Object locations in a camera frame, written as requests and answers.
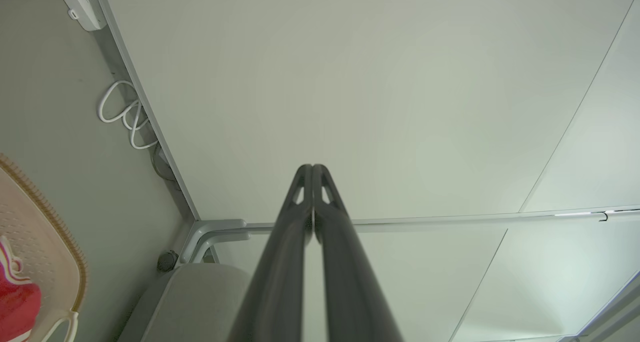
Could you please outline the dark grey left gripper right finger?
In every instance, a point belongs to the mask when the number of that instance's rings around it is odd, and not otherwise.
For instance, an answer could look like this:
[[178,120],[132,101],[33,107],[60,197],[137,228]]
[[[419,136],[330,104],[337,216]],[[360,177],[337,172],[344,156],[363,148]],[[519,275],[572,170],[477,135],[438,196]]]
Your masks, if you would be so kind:
[[400,342],[398,328],[329,169],[312,168],[330,342]]

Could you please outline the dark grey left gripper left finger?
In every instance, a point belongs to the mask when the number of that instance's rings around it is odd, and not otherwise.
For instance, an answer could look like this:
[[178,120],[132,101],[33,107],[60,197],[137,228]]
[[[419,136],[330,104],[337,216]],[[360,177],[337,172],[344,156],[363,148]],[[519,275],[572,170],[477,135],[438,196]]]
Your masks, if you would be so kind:
[[305,251],[312,235],[313,167],[295,172],[228,336],[229,342],[302,339]]

